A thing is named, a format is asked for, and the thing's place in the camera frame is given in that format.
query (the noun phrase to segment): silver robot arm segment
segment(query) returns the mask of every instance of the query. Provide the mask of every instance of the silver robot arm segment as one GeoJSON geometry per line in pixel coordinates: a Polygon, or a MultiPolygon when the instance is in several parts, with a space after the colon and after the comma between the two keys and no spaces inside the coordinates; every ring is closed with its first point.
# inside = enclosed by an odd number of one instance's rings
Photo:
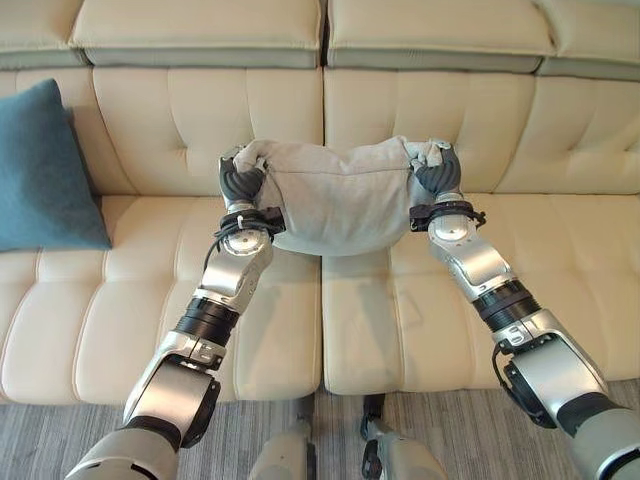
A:
{"type": "Polygon", "coordinates": [[[185,314],[131,391],[123,427],[100,440],[67,478],[172,479],[179,449],[204,435],[220,393],[215,372],[231,331],[271,263],[273,236],[284,230],[279,209],[254,207],[264,174],[238,173],[232,163],[238,151],[221,158],[228,213],[185,314]]]}
{"type": "Polygon", "coordinates": [[[441,165],[414,172],[435,203],[411,209],[411,230],[427,233],[431,253],[448,267],[491,329],[493,367],[501,386],[534,423],[567,433],[585,478],[640,478],[637,414],[609,399],[589,355],[478,235],[484,213],[474,211],[460,193],[453,147],[441,142],[440,148],[441,165]],[[506,380],[497,367],[499,353],[511,357],[504,368],[506,380]]]}

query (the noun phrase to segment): wire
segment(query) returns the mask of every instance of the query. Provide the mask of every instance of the wire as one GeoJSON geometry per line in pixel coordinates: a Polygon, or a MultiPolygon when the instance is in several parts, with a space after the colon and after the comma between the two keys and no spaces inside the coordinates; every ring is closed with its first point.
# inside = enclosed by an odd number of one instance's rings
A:
{"type": "Polygon", "coordinates": [[[496,344],[495,347],[493,347],[493,354],[491,355],[491,365],[493,366],[493,371],[496,374],[496,377],[498,377],[498,382],[500,383],[500,386],[504,389],[505,392],[507,392],[507,395],[509,395],[509,398],[511,398],[511,400],[513,400],[516,405],[518,405],[522,410],[524,410],[524,412],[529,415],[531,418],[540,418],[542,415],[540,412],[534,413],[531,410],[529,410],[529,407],[527,407],[527,405],[525,405],[524,401],[515,394],[515,392],[509,388],[509,385],[507,385],[507,382],[504,381],[504,379],[502,378],[502,375],[500,375],[500,370],[498,369],[498,353],[500,353],[500,345],[496,344]]]}
{"type": "Polygon", "coordinates": [[[209,264],[209,259],[211,258],[211,254],[213,253],[213,250],[216,249],[219,252],[220,243],[222,243],[222,241],[225,238],[227,238],[229,235],[238,233],[241,230],[265,230],[269,234],[269,240],[272,242],[275,234],[280,231],[278,227],[260,220],[245,220],[242,223],[242,228],[240,228],[240,226],[237,223],[231,223],[231,224],[225,225],[219,231],[213,234],[215,240],[209,247],[209,250],[207,251],[207,255],[204,259],[203,271],[207,269],[207,265],[209,264]]]}

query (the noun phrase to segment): tufted leather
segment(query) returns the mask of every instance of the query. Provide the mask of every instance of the tufted leather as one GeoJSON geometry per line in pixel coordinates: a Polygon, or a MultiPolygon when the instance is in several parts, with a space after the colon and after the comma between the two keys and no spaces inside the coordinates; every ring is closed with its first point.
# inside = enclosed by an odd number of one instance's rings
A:
{"type": "Polygon", "coordinates": [[[540,73],[640,80],[640,2],[534,1],[556,46],[540,73]]]}
{"type": "Polygon", "coordinates": [[[86,63],[69,37],[82,0],[3,0],[0,70],[86,63]]]}
{"type": "MultiPolygon", "coordinates": [[[[0,255],[0,394],[122,403],[184,313],[221,198],[104,197],[114,248],[0,255]]],[[[281,399],[320,381],[319,261],[276,250],[218,375],[221,400],[281,399]]]]}
{"type": "Polygon", "coordinates": [[[496,191],[640,192],[640,83],[537,78],[527,125],[496,191]]]}
{"type": "Polygon", "coordinates": [[[319,70],[0,72],[0,96],[50,77],[100,194],[219,195],[217,159],[232,146],[256,137],[322,143],[319,70]]]}
{"type": "Polygon", "coordinates": [[[85,0],[73,44],[95,65],[315,68],[320,26],[318,0],[85,0]]]}
{"type": "Polygon", "coordinates": [[[529,0],[329,0],[332,67],[532,72],[552,45],[529,0]]]}
{"type": "MultiPolygon", "coordinates": [[[[633,196],[469,195],[481,234],[608,379],[640,375],[640,202],[633,196]]],[[[489,329],[428,253],[324,257],[324,378],[338,394],[495,387],[489,329]]]]}
{"type": "Polygon", "coordinates": [[[509,74],[325,72],[326,143],[456,144],[469,192],[637,193],[640,84],[509,74]]]}

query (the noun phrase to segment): gray cloth bag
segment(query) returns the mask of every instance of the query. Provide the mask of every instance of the gray cloth bag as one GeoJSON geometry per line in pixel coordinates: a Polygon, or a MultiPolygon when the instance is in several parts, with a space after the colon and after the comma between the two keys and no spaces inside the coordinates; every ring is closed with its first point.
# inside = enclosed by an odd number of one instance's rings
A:
{"type": "Polygon", "coordinates": [[[329,256],[397,242],[409,229],[409,208],[432,200],[411,174],[412,164],[441,161],[434,142],[404,137],[346,152],[254,140],[234,160],[239,172],[258,167],[266,173],[256,206],[280,207],[287,227],[274,245],[329,256]]]}

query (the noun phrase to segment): gray carpet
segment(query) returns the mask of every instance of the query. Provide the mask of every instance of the gray carpet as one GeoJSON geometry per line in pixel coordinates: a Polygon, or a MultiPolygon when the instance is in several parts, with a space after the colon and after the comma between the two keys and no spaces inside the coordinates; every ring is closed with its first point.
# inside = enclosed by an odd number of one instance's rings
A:
{"type": "MultiPolygon", "coordinates": [[[[640,410],[640,380],[611,385],[614,400],[640,410]]],[[[501,391],[393,394],[386,420],[429,446],[449,477],[472,480],[572,480],[577,473],[557,431],[534,427],[501,391]]],[[[62,478],[120,409],[104,406],[0,406],[0,478],[62,478]]],[[[319,479],[358,479],[364,442],[361,398],[316,396],[314,442],[319,479]]],[[[202,442],[183,452],[181,479],[244,480],[261,445],[292,420],[287,403],[221,405],[202,442]]]]}

